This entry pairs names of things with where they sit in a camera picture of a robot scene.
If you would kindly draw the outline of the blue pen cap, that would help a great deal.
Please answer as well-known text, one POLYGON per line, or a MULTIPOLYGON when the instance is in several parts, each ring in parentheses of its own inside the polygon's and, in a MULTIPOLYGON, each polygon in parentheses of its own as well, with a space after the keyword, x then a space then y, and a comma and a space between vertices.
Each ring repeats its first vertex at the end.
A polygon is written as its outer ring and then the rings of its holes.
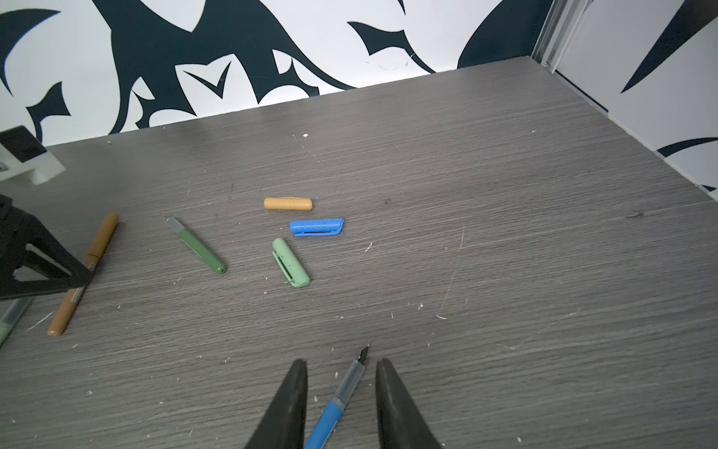
POLYGON ((300 220, 290 223, 290 231, 296 237, 336 236, 342 232, 343 219, 300 220))

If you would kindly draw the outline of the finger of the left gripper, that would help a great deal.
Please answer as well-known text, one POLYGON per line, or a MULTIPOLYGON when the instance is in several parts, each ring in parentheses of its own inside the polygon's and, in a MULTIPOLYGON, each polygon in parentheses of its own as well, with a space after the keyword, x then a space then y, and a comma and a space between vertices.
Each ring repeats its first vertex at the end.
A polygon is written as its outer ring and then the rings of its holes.
POLYGON ((35 217, 1 198, 1 297, 62 293, 93 280, 86 268, 35 217))

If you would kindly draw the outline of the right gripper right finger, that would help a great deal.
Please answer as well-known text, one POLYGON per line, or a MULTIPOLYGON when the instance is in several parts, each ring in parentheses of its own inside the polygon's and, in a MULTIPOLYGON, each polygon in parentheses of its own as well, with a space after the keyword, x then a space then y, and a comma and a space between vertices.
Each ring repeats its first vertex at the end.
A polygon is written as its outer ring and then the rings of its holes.
POLYGON ((377 363, 375 384, 381 449, 441 449, 441 444, 424 421, 411 394, 388 358, 377 363))

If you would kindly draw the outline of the light green pen cap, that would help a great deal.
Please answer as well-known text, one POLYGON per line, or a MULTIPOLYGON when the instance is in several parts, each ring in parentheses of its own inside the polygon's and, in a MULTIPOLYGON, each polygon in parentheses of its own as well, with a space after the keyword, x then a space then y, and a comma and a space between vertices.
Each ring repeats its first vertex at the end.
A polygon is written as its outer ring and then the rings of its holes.
POLYGON ((294 288, 302 288, 310 284, 310 276, 283 238, 272 241, 272 255, 287 281, 294 288))

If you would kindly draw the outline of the tan pen cap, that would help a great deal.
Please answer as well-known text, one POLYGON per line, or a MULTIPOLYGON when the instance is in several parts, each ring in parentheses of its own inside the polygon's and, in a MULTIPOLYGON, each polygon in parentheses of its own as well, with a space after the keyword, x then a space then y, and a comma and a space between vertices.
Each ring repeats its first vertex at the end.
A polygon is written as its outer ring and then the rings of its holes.
POLYGON ((271 211, 312 211, 310 198, 266 198, 264 207, 271 211))

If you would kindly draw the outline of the light green pen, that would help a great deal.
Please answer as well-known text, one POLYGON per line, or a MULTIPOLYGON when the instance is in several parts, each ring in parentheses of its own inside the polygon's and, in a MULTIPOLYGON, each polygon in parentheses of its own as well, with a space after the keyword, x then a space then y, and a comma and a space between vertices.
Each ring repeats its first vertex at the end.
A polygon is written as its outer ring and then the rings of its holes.
POLYGON ((0 322, 0 346, 4 344, 9 334, 15 329, 32 301, 32 297, 20 297, 11 301, 0 322))

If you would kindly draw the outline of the blue pen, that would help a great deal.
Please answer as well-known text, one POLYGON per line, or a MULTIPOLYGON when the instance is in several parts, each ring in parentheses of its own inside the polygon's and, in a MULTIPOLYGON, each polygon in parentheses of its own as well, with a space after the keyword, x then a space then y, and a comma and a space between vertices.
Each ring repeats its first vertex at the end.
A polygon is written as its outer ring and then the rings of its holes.
POLYGON ((366 369, 369 345, 365 346, 347 370, 340 385, 327 403, 323 414, 305 444, 306 449, 323 449, 350 402, 366 369))

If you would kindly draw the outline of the dark green pen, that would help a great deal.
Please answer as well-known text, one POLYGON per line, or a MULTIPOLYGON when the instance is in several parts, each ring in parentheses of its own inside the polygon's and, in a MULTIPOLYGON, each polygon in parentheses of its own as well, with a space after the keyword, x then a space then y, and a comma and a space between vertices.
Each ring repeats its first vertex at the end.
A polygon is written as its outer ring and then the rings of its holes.
POLYGON ((175 232, 182 242, 190 248, 208 267, 214 272, 224 274, 227 271, 226 264, 216 254, 198 239, 194 233, 174 217, 166 217, 166 223, 175 232))

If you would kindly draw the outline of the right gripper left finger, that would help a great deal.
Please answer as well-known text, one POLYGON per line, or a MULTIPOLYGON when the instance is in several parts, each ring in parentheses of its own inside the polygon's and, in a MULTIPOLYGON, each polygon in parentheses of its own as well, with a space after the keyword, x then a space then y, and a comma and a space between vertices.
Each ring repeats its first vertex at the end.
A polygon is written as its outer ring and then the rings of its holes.
POLYGON ((293 362, 246 449, 302 449, 308 398, 307 361, 293 362))

